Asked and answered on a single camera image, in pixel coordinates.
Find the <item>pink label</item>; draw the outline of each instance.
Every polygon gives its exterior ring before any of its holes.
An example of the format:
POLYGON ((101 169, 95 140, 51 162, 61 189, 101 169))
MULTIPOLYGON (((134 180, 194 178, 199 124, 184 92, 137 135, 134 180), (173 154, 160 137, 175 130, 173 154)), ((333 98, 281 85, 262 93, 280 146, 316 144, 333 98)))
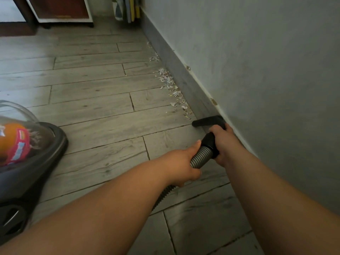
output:
POLYGON ((30 152, 30 135, 27 129, 17 129, 17 139, 15 144, 7 153, 5 165, 23 161, 30 152))

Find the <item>person's left arm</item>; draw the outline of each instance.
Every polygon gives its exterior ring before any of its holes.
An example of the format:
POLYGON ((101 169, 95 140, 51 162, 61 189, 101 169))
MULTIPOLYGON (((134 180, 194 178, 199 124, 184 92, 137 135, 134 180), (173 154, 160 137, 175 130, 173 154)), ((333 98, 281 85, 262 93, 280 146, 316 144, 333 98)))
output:
POLYGON ((163 189, 201 176, 190 167, 200 144, 130 169, 42 219, 0 254, 126 254, 163 189))

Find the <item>person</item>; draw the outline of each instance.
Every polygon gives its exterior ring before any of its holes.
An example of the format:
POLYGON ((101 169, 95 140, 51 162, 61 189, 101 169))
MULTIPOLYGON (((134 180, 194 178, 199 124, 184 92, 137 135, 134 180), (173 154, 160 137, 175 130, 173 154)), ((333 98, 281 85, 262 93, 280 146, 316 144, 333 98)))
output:
MULTIPOLYGON (((210 128, 231 185, 266 254, 340 254, 340 218, 278 177, 235 137, 210 128)), ((0 247, 0 254, 126 254, 168 185, 183 186, 200 147, 142 163, 42 219, 0 247)))

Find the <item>canister vacuum cleaner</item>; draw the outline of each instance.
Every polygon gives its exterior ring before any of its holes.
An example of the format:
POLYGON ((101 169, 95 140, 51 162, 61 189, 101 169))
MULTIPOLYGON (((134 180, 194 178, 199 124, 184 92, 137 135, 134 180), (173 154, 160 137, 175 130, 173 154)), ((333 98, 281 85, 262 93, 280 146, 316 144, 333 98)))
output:
MULTIPOLYGON (((68 145, 66 134, 59 127, 39 122, 21 105, 0 100, 0 107, 5 106, 18 110, 27 120, 0 116, 0 245, 25 229, 46 180, 68 145)), ((194 127, 213 124, 225 129, 221 116, 192 122, 194 127)), ((190 165, 201 168, 218 154, 214 134, 207 133, 190 165)), ((164 189, 153 209, 175 188, 170 185, 164 189)))

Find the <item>gray ribbed hose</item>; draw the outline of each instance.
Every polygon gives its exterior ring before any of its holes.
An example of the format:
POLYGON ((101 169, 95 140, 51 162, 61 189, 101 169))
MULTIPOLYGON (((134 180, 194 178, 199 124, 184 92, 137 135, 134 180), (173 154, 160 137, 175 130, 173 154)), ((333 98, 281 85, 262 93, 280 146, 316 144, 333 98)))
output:
MULTIPOLYGON (((196 155, 190 160, 190 165, 192 168, 200 169, 204 166, 212 157, 212 150, 205 146, 201 146, 200 149, 197 151, 196 155)), ((169 185, 166 187, 162 193, 159 195, 155 205, 153 206, 152 210, 154 210, 158 204, 174 189, 176 186, 169 185)))

